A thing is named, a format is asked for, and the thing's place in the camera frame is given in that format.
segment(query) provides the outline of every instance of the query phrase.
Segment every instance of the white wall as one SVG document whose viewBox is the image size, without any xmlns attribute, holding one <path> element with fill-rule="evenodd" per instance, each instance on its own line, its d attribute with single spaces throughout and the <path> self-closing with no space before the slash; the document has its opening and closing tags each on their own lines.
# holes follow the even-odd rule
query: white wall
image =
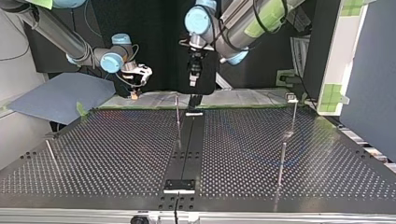
<svg viewBox="0 0 396 224">
<path fill-rule="evenodd" d="M 21 31 L 21 22 L 13 19 Z M 27 40 L 6 19 L 0 10 L 0 60 L 18 56 L 25 52 Z M 32 54 L 29 52 L 15 60 L 0 62 L 0 102 L 16 95 L 21 95 L 44 82 L 42 74 L 35 71 Z"/>
<path fill-rule="evenodd" d="M 9 17 L 23 32 L 18 18 L 13 15 Z M 1 10 L 0 31 L 0 60 L 25 52 L 27 39 L 12 26 Z M 43 75 L 35 71 L 30 50 L 18 59 L 0 61 L 0 108 L 44 81 Z M 0 170 L 36 147 L 48 132 L 50 125 L 46 120 L 0 109 Z"/>
</svg>

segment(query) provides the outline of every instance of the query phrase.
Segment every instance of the blue panel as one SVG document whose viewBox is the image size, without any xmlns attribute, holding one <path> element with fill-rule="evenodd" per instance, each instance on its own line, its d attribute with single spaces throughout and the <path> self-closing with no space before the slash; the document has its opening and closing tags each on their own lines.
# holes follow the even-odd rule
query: blue panel
<svg viewBox="0 0 396 224">
<path fill-rule="evenodd" d="M 115 94 L 114 84 L 81 73 L 63 73 L 27 92 L 8 108 L 22 114 L 70 124 L 79 118 L 77 103 L 90 110 Z"/>
<path fill-rule="evenodd" d="M 396 161 L 396 1 L 370 4 L 356 51 L 341 121 Z"/>
</svg>

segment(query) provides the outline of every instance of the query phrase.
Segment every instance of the vertical metal pin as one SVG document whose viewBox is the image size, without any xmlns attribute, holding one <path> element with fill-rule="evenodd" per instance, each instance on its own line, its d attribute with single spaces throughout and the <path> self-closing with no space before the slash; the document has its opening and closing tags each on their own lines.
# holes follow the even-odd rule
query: vertical metal pin
<svg viewBox="0 0 396 224">
<path fill-rule="evenodd" d="M 286 146 L 287 146 L 287 143 L 283 143 L 282 144 L 282 151 L 281 151 L 281 154 L 280 154 L 279 177 L 277 178 L 277 184 L 279 186 L 282 185 L 283 165 L 285 163 Z"/>
<path fill-rule="evenodd" d="M 177 113 L 177 127 L 180 129 L 180 113 L 178 109 L 178 95 L 175 97 L 176 113 Z"/>
<path fill-rule="evenodd" d="M 47 143 L 47 147 L 48 147 L 48 149 L 49 149 L 50 157 L 51 157 L 53 160 L 56 160 L 55 155 L 53 154 L 53 151 L 52 151 L 52 147 L 51 147 L 51 145 L 50 145 L 50 140 L 46 139 L 46 143 Z"/>
<path fill-rule="evenodd" d="M 296 114 L 297 114 L 297 104 L 298 101 L 296 103 L 294 103 L 294 112 L 293 112 L 293 122 L 291 124 L 291 131 L 294 132 L 294 123 L 296 121 Z"/>
</svg>

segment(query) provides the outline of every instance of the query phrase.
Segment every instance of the green strip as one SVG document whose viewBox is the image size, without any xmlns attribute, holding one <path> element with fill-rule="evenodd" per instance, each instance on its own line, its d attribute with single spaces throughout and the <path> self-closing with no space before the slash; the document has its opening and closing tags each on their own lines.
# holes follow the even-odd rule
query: green strip
<svg viewBox="0 0 396 224">
<path fill-rule="evenodd" d="M 280 19 L 282 19 L 284 15 L 285 8 L 283 8 L 281 0 L 270 0 L 261 8 L 261 11 L 259 13 L 262 24 L 264 24 L 264 26 L 270 31 L 274 31 L 282 25 Z M 264 30 L 260 27 L 259 23 L 255 19 L 247 27 L 247 29 L 245 30 L 245 34 L 252 38 L 257 38 L 264 34 Z"/>
<path fill-rule="evenodd" d="M 89 112 L 84 109 L 84 106 L 80 102 L 77 102 L 76 109 L 77 109 L 77 112 L 79 113 L 79 115 L 82 117 L 89 114 Z"/>
<path fill-rule="evenodd" d="M 341 10 L 342 17 L 359 16 L 361 8 L 363 7 L 363 0 L 346 0 Z"/>
<path fill-rule="evenodd" d="M 46 7 L 52 9 L 53 0 L 27 0 L 27 2 L 33 3 L 40 7 Z"/>
<path fill-rule="evenodd" d="M 335 112 L 341 103 L 341 85 L 326 84 L 322 93 L 319 112 Z"/>
</svg>

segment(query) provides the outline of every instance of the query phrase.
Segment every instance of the perforated metal table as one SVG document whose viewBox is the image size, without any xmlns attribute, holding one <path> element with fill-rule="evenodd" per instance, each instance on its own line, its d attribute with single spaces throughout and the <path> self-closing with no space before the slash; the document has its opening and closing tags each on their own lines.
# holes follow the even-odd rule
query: perforated metal table
<svg viewBox="0 0 396 224">
<path fill-rule="evenodd" d="M 18 209 L 382 214 L 396 221 L 395 174 L 310 109 L 298 109 L 288 138 L 290 108 L 204 112 L 182 116 L 180 131 L 174 110 L 92 112 L 50 142 L 56 160 L 43 144 L 0 171 L 0 222 Z M 169 179 L 194 180 L 195 194 L 164 194 Z"/>
</svg>

